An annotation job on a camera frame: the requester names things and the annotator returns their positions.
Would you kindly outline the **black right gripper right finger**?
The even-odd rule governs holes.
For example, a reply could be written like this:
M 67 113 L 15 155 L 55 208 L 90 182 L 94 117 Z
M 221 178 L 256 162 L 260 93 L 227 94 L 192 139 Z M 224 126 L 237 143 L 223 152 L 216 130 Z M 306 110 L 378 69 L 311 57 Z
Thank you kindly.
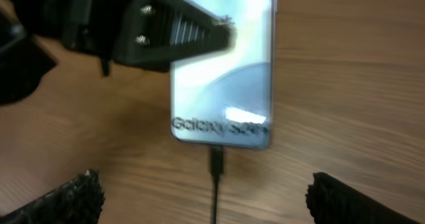
M 418 224 L 324 172 L 313 174 L 305 201 L 316 224 Z

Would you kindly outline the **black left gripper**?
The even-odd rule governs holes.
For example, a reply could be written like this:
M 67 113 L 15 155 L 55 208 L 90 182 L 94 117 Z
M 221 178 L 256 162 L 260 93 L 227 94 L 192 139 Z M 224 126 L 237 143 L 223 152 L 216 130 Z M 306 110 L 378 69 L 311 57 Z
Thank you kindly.
M 154 72 L 231 46 L 234 27 L 191 0 L 57 0 L 60 41 L 68 49 Z

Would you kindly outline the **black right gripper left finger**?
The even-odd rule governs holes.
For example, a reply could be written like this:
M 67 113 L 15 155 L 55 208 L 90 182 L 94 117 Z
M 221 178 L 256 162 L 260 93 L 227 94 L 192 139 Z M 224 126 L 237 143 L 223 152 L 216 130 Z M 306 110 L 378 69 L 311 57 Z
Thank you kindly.
M 98 224 L 105 202 L 99 171 L 74 179 L 1 217 L 1 224 Z

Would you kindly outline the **Samsung Galaxy smartphone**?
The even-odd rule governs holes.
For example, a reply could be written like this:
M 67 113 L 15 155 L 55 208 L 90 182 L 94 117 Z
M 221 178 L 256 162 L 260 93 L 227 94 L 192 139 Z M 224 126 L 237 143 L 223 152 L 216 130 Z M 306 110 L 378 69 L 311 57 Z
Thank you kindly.
M 190 0 L 229 19 L 229 49 L 171 65 L 171 132 L 181 141 L 270 145 L 277 0 Z

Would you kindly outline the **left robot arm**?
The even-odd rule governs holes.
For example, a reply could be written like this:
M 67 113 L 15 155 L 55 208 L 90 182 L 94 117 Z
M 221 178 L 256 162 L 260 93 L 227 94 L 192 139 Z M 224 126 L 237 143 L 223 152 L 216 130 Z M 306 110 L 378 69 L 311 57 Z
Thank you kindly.
M 16 20 L 1 16 L 1 103 L 30 96 L 55 60 L 36 36 L 110 63 L 168 72 L 176 60 L 230 47 L 234 27 L 190 0 L 10 0 Z

